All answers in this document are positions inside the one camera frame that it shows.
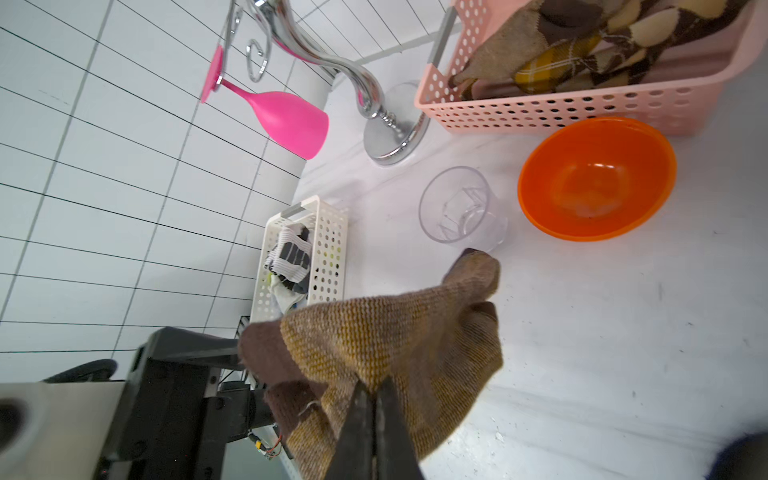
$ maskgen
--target clear plastic cup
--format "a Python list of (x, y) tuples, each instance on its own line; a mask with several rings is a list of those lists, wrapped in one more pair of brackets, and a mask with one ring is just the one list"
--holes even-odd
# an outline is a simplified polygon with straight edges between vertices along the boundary
[(479, 171), (453, 167), (427, 185), (419, 222), (435, 242), (490, 252), (504, 241), (509, 219)]

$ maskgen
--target orange plastic bowl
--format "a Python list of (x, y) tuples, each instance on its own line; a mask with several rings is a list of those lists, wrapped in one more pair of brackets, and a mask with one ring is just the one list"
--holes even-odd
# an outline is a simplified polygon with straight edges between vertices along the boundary
[(525, 162), (518, 199), (525, 216), (553, 237), (617, 237), (648, 220), (674, 186), (667, 139), (640, 121), (580, 121), (553, 134)]

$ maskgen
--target black metal frame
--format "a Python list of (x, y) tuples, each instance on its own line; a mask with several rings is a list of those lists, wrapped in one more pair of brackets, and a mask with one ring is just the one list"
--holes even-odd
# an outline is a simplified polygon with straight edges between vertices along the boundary
[(263, 389), (224, 382), (242, 370), (237, 340), (166, 327), (138, 349), (94, 478), (218, 480), (228, 442), (274, 423)]

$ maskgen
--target white countertop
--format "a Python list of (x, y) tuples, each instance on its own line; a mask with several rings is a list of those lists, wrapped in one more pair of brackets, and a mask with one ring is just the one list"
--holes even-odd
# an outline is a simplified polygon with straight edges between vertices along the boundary
[[(418, 80), (430, 45), (367, 65)], [(531, 225), (521, 166), (542, 137), (451, 135), (436, 123), (399, 165), (374, 165), (344, 79), (295, 200), (349, 212), (345, 298), (439, 283), (459, 252), (417, 217), (426, 184), (478, 168), (509, 208), (492, 254), (504, 367), (422, 469), (427, 478), (699, 479), (734, 436), (768, 428), (768, 55), (726, 86), (709, 127), (671, 139), (677, 185), (621, 237), (572, 243)]]

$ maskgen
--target white tile wall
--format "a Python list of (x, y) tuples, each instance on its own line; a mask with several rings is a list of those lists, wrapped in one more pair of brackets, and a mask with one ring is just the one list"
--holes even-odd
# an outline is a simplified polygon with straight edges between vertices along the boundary
[[(249, 313), (263, 222), (305, 162), (236, 95), (199, 105), (227, 6), (0, 2), (0, 382), (109, 356), (124, 378), (158, 328), (232, 337)], [(377, 51), (360, 27), (343, 35)], [(279, 49), (250, 82), (250, 37), (245, 18), (231, 81), (325, 104), (329, 83)]]
[(450, 0), (293, 0), (294, 18), (328, 52), (359, 60), (439, 30)]

